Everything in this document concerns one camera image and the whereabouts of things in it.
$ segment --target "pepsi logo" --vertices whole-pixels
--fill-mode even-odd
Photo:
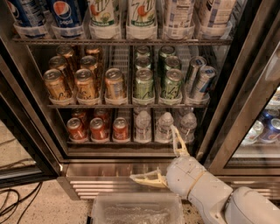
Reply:
[[[19,17],[18,9],[15,5],[13,5],[11,2],[7,1],[7,4],[11,10],[11,13],[14,15],[15,18]]]
[[[58,1],[53,4],[53,9],[59,18],[66,19],[71,16],[71,7],[68,3]]]

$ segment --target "refrigerator door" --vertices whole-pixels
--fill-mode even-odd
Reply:
[[[0,188],[55,179],[60,166],[49,151],[49,145],[42,137],[24,94],[21,102],[13,92],[4,75],[10,69],[0,56]],[[13,82],[16,91],[20,86]]]

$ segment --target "plastic container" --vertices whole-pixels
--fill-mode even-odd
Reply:
[[[169,192],[100,193],[94,200],[92,217],[94,224],[185,223],[180,197]]]

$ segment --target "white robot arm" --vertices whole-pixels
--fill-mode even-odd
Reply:
[[[179,135],[173,127],[173,147],[176,157],[167,168],[166,177],[160,171],[131,175],[139,184],[168,187],[170,190],[194,204],[207,223],[219,224],[278,224],[280,210],[260,193],[241,187],[233,189],[208,172],[194,157],[191,157]],[[182,149],[177,149],[179,141]]]

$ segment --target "pepsi can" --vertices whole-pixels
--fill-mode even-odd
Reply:
[[[45,24],[45,17],[40,9],[40,6],[35,0],[9,0],[7,4],[13,17],[21,27],[36,27]],[[28,38],[41,38],[45,34],[36,36],[26,35]]]
[[[87,6],[79,0],[46,0],[55,22],[60,28],[80,26]]]

